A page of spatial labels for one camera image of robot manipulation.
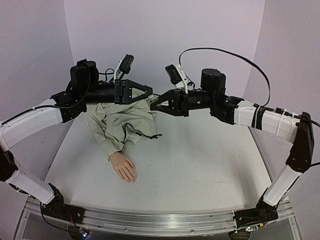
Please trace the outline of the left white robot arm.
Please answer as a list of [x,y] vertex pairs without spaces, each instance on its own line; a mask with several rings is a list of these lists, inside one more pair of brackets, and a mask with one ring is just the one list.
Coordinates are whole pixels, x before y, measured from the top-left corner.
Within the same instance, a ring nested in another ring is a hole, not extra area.
[[65,91],[56,93],[41,104],[27,109],[0,123],[0,180],[36,198],[56,218],[68,213],[56,187],[26,172],[15,161],[11,148],[46,128],[67,123],[87,111],[87,104],[114,103],[129,105],[153,94],[147,85],[124,79],[131,70],[133,56],[120,60],[113,81],[100,81],[96,62],[80,60],[70,69],[70,82]]

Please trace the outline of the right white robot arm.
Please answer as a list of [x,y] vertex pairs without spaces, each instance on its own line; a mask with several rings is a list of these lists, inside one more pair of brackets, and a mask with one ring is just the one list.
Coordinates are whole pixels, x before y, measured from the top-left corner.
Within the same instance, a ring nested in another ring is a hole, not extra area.
[[292,143],[284,167],[264,191],[254,208],[238,210],[233,219],[237,228],[258,226],[278,219],[278,205],[301,174],[312,164],[315,140],[309,113],[289,113],[269,108],[240,97],[227,96],[226,75],[217,69],[201,71],[200,89],[189,90],[183,70],[166,68],[175,85],[150,101],[150,108],[175,117],[188,117],[191,110],[209,109],[210,115],[223,123],[261,130]]

